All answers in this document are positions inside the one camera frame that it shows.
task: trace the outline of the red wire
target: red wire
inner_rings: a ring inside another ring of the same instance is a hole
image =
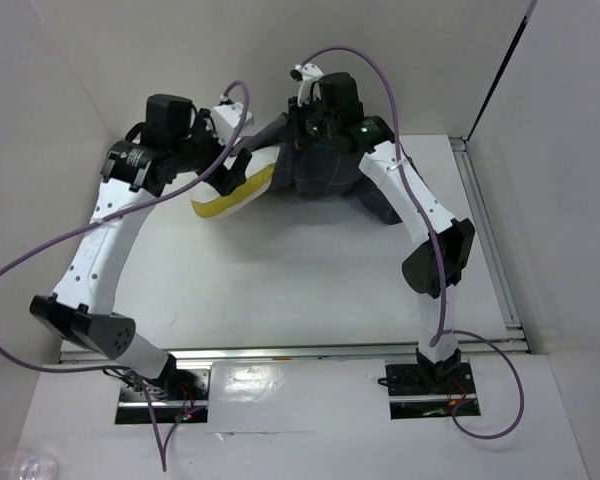
[[[180,412],[180,415],[182,415],[184,413],[184,409],[187,406],[187,389],[184,388],[182,385],[178,385],[178,387],[180,388],[180,390],[182,390],[182,393],[184,393],[184,397],[183,397],[183,401],[182,401],[182,410]]]

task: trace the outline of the white surface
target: white surface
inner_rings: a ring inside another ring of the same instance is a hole
[[[28,2],[0,1],[0,267],[88,218],[110,142],[80,83]],[[29,315],[76,243],[0,281],[0,343],[33,362],[58,342]],[[38,376],[0,359],[0,453],[17,442]]]
[[[21,444],[53,453],[64,480],[586,479],[547,359],[512,360],[525,417],[491,442],[450,419],[390,420],[376,384],[383,362],[372,360],[219,364],[209,423],[178,428],[167,474],[149,425],[113,424],[119,384],[99,373],[42,375]],[[461,421],[483,433],[506,427],[518,407],[508,367],[495,357],[472,364],[483,416]]]
[[[542,0],[470,145],[535,347],[600,479],[600,0]]]
[[[470,216],[447,138],[403,143],[440,201]],[[178,197],[157,206],[140,231],[115,311],[162,348],[416,342],[417,296],[401,272],[406,235],[355,197],[266,195],[216,220],[198,218]],[[456,313],[458,328],[505,335],[477,238]]]
[[[232,80],[266,125],[297,92],[295,64],[326,45],[360,47],[393,85],[403,133],[467,135],[530,0],[32,0],[44,13],[109,129],[124,135],[157,92],[215,104]],[[382,86],[350,71],[369,113],[388,117]]]

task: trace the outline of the black cloth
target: black cloth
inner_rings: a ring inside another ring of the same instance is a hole
[[[324,198],[351,191],[382,222],[388,225],[400,222],[400,217],[382,192],[358,169],[364,152],[343,154],[327,142],[297,150],[293,145],[280,141],[279,131],[286,121],[286,115],[280,115],[254,136],[243,138],[233,150],[237,155],[242,148],[253,152],[280,145],[269,190],[293,188],[308,198]]]

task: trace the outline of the white wall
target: white wall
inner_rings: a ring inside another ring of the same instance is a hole
[[[470,143],[518,312],[600,479],[600,0],[540,0]]]
[[[33,0],[62,39],[109,129],[121,135],[157,91],[215,102],[240,77],[258,122],[285,109],[288,72],[325,45],[363,48],[386,70],[402,133],[468,134],[530,0]],[[320,61],[360,83],[388,114],[381,84],[355,58]]]
[[[32,5],[0,0],[0,266],[87,219],[109,138]],[[58,351],[28,303],[50,291],[71,249],[0,282],[0,342],[21,358]],[[0,358],[0,452],[17,442],[36,381]]]

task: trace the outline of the black joint cover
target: black joint cover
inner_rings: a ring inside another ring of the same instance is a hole
[[[188,370],[178,370],[176,357],[169,354],[169,359],[165,364],[160,376],[155,379],[147,379],[147,381],[160,388],[163,392],[169,394],[172,398],[183,398],[184,391],[180,388],[185,388],[185,391],[191,392],[193,398],[200,398],[199,378],[194,373]]]
[[[447,286],[457,285],[462,279],[462,270],[467,266],[476,233],[468,218],[461,222],[454,219],[451,224],[451,227],[438,234]],[[440,274],[431,239],[420,245],[402,263],[402,274],[417,293],[426,293],[433,298],[440,296]]]
[[[446,360],[433,363],[427,357],[416,349],[416,359],[418,361],[418,376],[429,391],[433,391],[436,386],[449,377],[460,365],[461,354],[457,348],[453,355]]]
[[[163,93],[151,95],[140,143],[158,150],[172,150],[177,140],[189,134],[192,109],[193,102],[188,98]]]
[[[293,78],[296,82],[301,82],[302,81],[302,73],[300,73],[296,69],[291,70],[289,72],[289,75],[291,75],[291,78]]]

